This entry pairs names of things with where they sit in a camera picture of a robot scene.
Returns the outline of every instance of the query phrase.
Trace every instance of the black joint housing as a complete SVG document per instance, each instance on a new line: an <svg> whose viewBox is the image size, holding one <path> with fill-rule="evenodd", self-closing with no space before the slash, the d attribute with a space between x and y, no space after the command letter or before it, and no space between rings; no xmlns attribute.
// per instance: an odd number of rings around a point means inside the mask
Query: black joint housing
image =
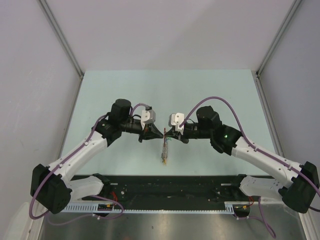
<svg viewBox="0 0 320 240"><path fill-rule="evenodd" d="M131 109L131 102L126 99L117 99L114 104L112 104L111 111L109 114L109 121L112 124L119 124L125 122L129 115Z"/></svg>
<svg viewBox="0 0 320 240"><path fill-rule="evenodd" d="M219 114L211 106L200 107L196 111L199 126L202 129L217 129L222 126Z"/></svg>
<svg viewBox="0 0 320 240"><path fill-rule="evenodd" d="M122 130L116 125L111 125L109 120L106 119L102 119L98 122L95 131L106 139L108 147L122 135Z"/></svg>
<svg viewBox="0 0 320 240"><path fill-rule="evenodd" d="M32 171L31 191L33 197L43 179L50 173L48 167L41 164ZM60 213L71 199L71 189L67 188L60 175L52 174L41 188L36 200L53 214Z"/></svg>
<svg viewBox="0 0 320 240"><path fill-rule="evenodd" d="M318 171L315 165L307 161L302 165L300 172L319 188ZM305 214L316 195L316 190L303 177L298 175L297 178L293 179L293 184L289 188L283 187L279 189L279 193L282 196L282 201L289 208Z"/></svg>

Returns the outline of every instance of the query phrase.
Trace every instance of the stainless steel surface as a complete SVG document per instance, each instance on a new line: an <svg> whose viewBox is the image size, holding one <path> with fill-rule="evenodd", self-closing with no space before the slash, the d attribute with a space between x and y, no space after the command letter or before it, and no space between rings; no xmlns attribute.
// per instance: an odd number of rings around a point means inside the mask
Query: stainless steel surface
<svg viewBox="0 0 320 240"><path fill-rule="evenodd" d="M57 36L59 42L61 43L65 53L67 54L68 58L70 59L74 69L76 70L76 72L78 73L79 77L82 79L84 76L84 72L81 70L79 63L73 53L73 51L71 50L71 47L64 35L64 33L62 32L52 10L50 9L48 3L46 0L37 0L41 9L43 10L44 15L47 17L49 24L51 25L55 35Z"/></svg>
<svg viewBox="0 0 320 240"><path fill-rule="evenodd" d="M299 215L278 204L263 205L266 219L279 240L305 240ZM252 216L260 217L255 204ZM51 215L55 223L69 221L79 213ZM125 214L114 220L87 217L63 226L46 220L40 240L271 240L260 221L236 220L225 214Z"/></svg>
<svg viewBox="0 0 320 240"><path fill-rule="evenodd" d="M270 59L270 57L272 56L274 50L276 49L278 43L280 42L280 40L282 39L282 36L284 34L284 32L286 31L287 27L289 26L289 24L292 22L297 10L299 9L299 7L301 6L301 3L303 2L304 0L295 0L293 2L293 4L291 5L291 8L290 10L288 11L287 15L285 16L282 24L281 24L281 27L279 28L278 32L276 33L268 51L266 52L258 70L257 70L257 73L258 75L260 76L261 73L263 72L268 60Z"/></svg>

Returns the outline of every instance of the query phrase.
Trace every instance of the white cable tray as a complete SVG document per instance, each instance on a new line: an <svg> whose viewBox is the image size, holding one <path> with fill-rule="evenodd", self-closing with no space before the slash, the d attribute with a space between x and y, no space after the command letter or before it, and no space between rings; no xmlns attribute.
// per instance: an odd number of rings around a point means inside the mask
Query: white cable tray
<svg viewBox="0 0 320 240"><path fill-rule="evenodd" d="M92 202L75 202L69 203L62 213L120 213L121 210L98 210L98 205L101 203ZM225 203L225 210L132 210L125 209L126 214L234 214L232 204Z"/></svg>

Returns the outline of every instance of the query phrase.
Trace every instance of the white wall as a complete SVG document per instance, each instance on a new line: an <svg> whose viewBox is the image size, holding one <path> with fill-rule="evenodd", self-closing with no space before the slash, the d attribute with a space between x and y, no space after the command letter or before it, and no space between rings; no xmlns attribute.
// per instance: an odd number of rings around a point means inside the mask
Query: white wall
<svg viewBox="0 0 320 240"><path fill-rule="evenodd" d="M320 171L320 1L304 1L261 75L287 158ZM316 196L313 206L320 208Z"/></svg>
<svg viewBox="0 0 320 240"><path fill-rule="evenodd" d="M0 0L0 239L56 159L79 86L36 0Z"/></svg>
<svg viewBox="0 0 320 240"><path fill-rule="evenodd" d="M47 2L86 70L256 70L293 1Z"/></svg>

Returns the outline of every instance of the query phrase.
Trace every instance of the metal frame edge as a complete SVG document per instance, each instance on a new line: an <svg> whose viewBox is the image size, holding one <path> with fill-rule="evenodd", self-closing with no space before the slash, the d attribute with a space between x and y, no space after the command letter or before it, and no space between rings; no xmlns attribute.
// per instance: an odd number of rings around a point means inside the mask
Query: metal frame edge
<svg viewBox="0 0 320 240"><path fill-rule="evenodd" d="M253 79L254 79L254 84L255 84L259 99L260 99L260 103L261 103L261 106L262 106L262 110L263 110L263 113L264 113L266 124L267 124L267 126L269 128L269 132L270 132L270 135L271 135L271 140L272 140L272 143L273 143L273 146L274 146L275 153L280 155L280 156L282 156L282 157L284 157L284 151L283 151L282 145L281 145L280 140L279 140L279 136L278 136L278 133L277 133L277 130L276 130L276 126L275 126L275 123L274 123L274 120L273 120L273 117L272 117L272 114L271 114L271 110L270 110L270 107L269 107L269 104L268 104L264 89L263 89L262 84L261 84L261 79L254 72L252 73L252 76L253 76Z"/></svg>
<svg viewBox="0 0 320 240"><path fill-rule="evenodd" d="M46 208L42 205L40 205L39 202L36 202L33 211L36 213L36 215L40 215L46 211ZM27 240L38 240L42 224L44 222L44 217L37 219L37 220L32 220L30 230L28 232L28 235L26 236Z"/></svg>
<svg viewBox="0 0 320 240"><path fill-rule="evenodd" d="M84 72L81 70L80 65L64 35L64 33L62 32L52 10L50 9L48 3L46 0L37 0L37 2L39 3L40 8L42 9L44 15L46 16L49 24L52 27L52 30L54 31L56 37L58 38L58 41L61 43L62 48L64 49L67 57L69 58L69 60L71 61L75 71L77 72L77 74L79 75L80 79L83 78L84 76Z"/></svg>
<svg viewBox="0 0 320 240"><path fill-rule="evenodd" d="M292 3L292 5L291 5L288 13L286 14L279 30L277 31L274 39L272 40L272 43L271 43L269 49L267 50L265 56L263 57L263 60L260 64L260 66L258 67L258 70L257 70L258 76L260 76L261 73L263 72L263 70L265 69L266 64L268 63L269 59L273 55L276 47L278 46L280 40L282 39L285 31L288 28L288 26L290 25L290 23L294 19L294 16L296 15L296 13L297 13L299 7L301 6L301 4L303 3L303 1L304 0L294 0L294 2Z"/></svg>
<svg viewBox="0 0 320 240"><path fill-rule="evenodd" d="M65 128L65 132L63 133L63 139L62 139L61 147L59 149L59 154L57 156L58 158L60 158L62 156L62 152L64 150L64 146L65 146L67 135L68 135L68 131L69 131L69 128L70 128L70 125L71 125L72 116L73 116L73 114L75 112L77 100L78 100L80 89L81 89L81 86L82 86L82 82L83 82L83 79L81 79L79 81L79 85L77 86L76 94L75 94L75 97L74 97L74 100L73 100L73 104L72 104L72 109L71 109L71 112L70 112L69 117L68 117L68 123L67 123L67 126Z"/></svg>
<svg viewBox="0 0 320 240"><path fill-rule="evenodd" d="M268 105L268 101L264 92L264 89L261 84L261 77L259 77L258 73L252 72L252 76L254 79L254 84L257 89L257 93L260 99L260 103L262 106L262 110L266 119L267 126L269 128L269 132L271 135L271 140L274 146L275 152L282 156L285 157L284 151L281 145L281 142L279 140L279 136L274 124L274 120ZM309 210L307 213L299 213L300 216L300 221L304 230L304 234L306 236L307 240L318 240L319 238L319 232L317 231L317 228L314 224L315 220L313 218L313 214L311 210Z"/></svg>

